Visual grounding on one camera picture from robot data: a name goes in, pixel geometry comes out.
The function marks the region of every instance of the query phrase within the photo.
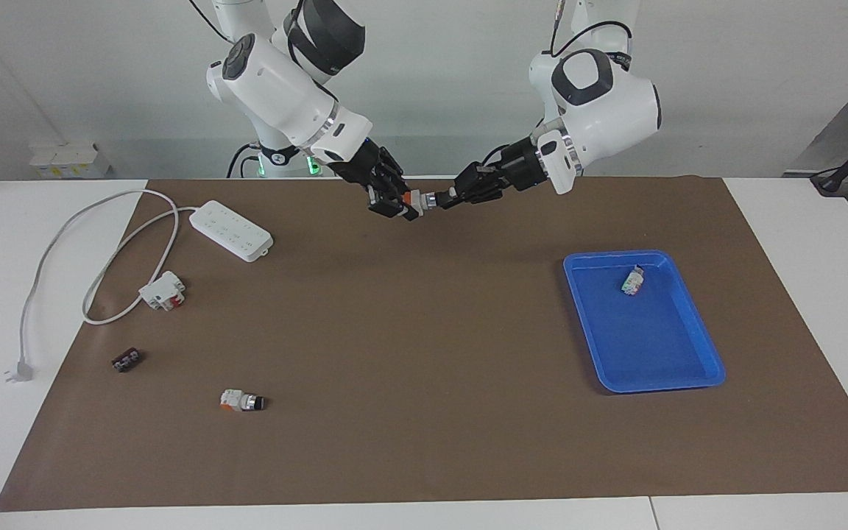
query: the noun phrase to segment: power strip socket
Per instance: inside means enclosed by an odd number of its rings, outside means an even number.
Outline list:
[[[218,201],[208,201],[188,216],[196,230],[248,263],[273,245],[270,232],[248,221]]]

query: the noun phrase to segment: brown paper mat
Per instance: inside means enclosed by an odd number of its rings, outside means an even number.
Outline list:
[[[186,305],[81,329],[0,510],[848,490],[848,398],[720,180],[591,178],[411,224],[342,182],[150,187],[219,200],[276,245],[248,264],[184,216],[166,269]],[[131,228],[164,208],[144,197]],[[132,299],[170,230],[121,254],[94,315]],[[651,248],[676,259],[723,386],[596,380],[562,259]],[[119,375],[131,346],[148,359]],[[226,388],[269,409],[219,409]]]

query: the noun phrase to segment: plastic tray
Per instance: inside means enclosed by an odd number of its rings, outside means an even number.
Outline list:
[[[643,286],[620,286],[633,267]],[[611,392],[696,389],[724,382],[724,366],[673,258],[641,250],[572,254],[568,285],[598,379]]]

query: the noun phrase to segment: green indicator light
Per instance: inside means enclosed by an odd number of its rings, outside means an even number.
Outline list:
[[[306,166],[309,167],[309,174],[321,174],[322,172],[322,166],[317,164],[313,157],[306,157]]]

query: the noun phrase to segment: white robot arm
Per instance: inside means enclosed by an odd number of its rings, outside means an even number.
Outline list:
[[[639,6],[640,0],[579,0],[575,37],[559,51],[542,52],[529,67],[545,103],[544,123],[503,148],[499,161],[471,163],[450,190],[425,195],[422,207],[491,201],[505,188],[524,191],[546,180],[557,194],[566,194],[593,161],[658,131],[663,117],[656,87],[629,73]]]
[[[228,6],[242,13],[241,6],[256,0],[217,1],[220,13]],[[312,155],[344,180],[363,185],[371,211],[417,218],[418,211],[405,202],[410,190],[401,167],[368,138],[371,121],[320,85],[362,53],[364,28],[334,0],[300,0],[272,38],[256,31],[236,36],[236,30],[255,28],[243,20],[246,26],[221,20],[235,44],[225,60],[208,68],[212,94],[239,108],[262,144],[266,138],[277,145],[282,138],[286,149]],[[279,160],[286,153],[273,148],[269,155]]]

